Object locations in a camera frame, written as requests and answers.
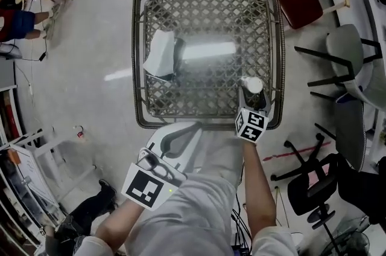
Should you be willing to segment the small white table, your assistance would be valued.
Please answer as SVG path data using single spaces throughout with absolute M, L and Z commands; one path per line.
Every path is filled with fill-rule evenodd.
M 0 127 L 0 142 L 2 143 L 0 151 L 9 152 L 20 173 L 21 181 L 28 190 L 59 208 L 60 202 L 97 167 L 93 164 L 88 165 L 76 178 L 67 181 L 62 179 L 60 166 L 63 162 L 57 162 L 53 153 L 60 144 L 78 139 L 78 137 L 72 128 L 55 136 L 41 147 L 36 147 L 34 140 L 45 136 L 46 133 L 45 130 L 28 133 L 8 142 L 4 128 Z

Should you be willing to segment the person's left forearm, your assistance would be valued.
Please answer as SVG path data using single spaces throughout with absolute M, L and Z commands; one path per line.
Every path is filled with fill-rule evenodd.
M 117 251 L 126 241 L 143 211 L 144 207 L 127 199 L 99 225 L 95 237 Z

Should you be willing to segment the wicker glass-top coffee table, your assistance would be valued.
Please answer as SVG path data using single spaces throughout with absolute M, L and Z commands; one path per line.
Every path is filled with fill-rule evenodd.
M 143 67 L 157 30 L 185 41 L 173 81 Z M 242 76 L 259 77 L 270 99 L 268 128 L 282 121 L 285 36 L 279 0 L 133 0 L 131 62 L 136 121 L 156 129 L 183 120 L 233 130 Z

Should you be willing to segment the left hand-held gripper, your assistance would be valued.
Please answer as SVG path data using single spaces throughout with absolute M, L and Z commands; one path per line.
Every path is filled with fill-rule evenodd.
M 203 134 L 196 121 L 172 123 L 157 129 L 130 164 L 121 194 L 154 211 L 165 203 L 193 171 Z M 161 159 L 168 153 L 168 162 Z

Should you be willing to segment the white tissue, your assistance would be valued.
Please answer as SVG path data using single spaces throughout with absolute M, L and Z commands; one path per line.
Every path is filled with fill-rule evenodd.
M 164 77 L 174 71 L 174 32 L 157 30 L 150 43 L 150 52 L 143 64 L 153 76 Z

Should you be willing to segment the grey chair blue cushion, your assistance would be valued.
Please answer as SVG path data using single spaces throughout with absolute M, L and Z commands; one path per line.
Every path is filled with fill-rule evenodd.
M 335 100 L 336 148 L 356 170 L 365 160 L 366 134 L 364 104 L 386 113 L 386 72 L 384 61 L 373 61 L 372 75 L 366 88 L 355 80 L 343 83 L 346 93 Z

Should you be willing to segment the small white cup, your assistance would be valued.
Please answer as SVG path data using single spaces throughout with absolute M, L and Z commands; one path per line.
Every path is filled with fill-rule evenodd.
M 241 86 L 252 94 L 259 94 L 263 88 L 263 81 L 259 77 L 241 77 Z

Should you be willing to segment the person's right forearm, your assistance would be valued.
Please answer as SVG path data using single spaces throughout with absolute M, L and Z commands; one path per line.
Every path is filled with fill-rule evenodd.
M 245 204 L 248 225 L 252 238 L 270 226 L 276 226 L 276 204 L 264 173 L 256 146 L 244 141 L 242 145 L 244 158 Z

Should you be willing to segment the black mesh chair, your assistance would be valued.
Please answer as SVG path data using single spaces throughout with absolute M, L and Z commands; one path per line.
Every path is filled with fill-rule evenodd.
M 340 197 L 386 232 L 386 156 L 379 160 L 376 174 L 352 169 L 342 156 L 338 157 L 337 166 Z

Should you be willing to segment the black office chair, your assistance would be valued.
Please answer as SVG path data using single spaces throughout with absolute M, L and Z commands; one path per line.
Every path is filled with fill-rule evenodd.
M 312 225 L 313 229 L 321 226 L 327 227 L 326 222 L 335 215 L 335 211 L 329 210 L 329 205 L 326 201 L 337 189 L 338 168 L 336 154 L 329 154 L 321 160 L 317 158 L 324 141 L 324 136 L 318 133 L 315 137 L 318 143 L 307 160 L 303 159 L 294 145 L 286 140 L 284 146 L 293 150 L 295 156 L 300 161 L 300 167 L 280 176 L 272 174 L 270 177 L 273 182 L 288 178 L 292 179 L 287 186 L 289 202 L 298 216 L 310 213 L 307 221 Z M 314 170 L 319 171 L 325 164 L 329 164 L 329 173 L 313 187 L 308 188 L 308 173 Z

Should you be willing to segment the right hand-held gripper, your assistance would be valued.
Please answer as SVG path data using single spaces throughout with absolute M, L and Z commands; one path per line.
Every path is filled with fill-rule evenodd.
M 256 144 L 267 129 L 269 119 L 263 112 L 270 111 L 270 99 L 265 91 L 259 93 L 256 111 L 248 109 L 243 88 L 238 88 L 239 112 L 235 127 L 238 138 Z

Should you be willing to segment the pink cloth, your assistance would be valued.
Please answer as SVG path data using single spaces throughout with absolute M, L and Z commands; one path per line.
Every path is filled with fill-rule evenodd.
M 329 164 L 325 164 L 321 167 L 319 171 L 311 171 L 308 173 L 309 187 L 313 187 L 316 183 L 321 181 L 321 178 L 324 178 L 329 173 Z

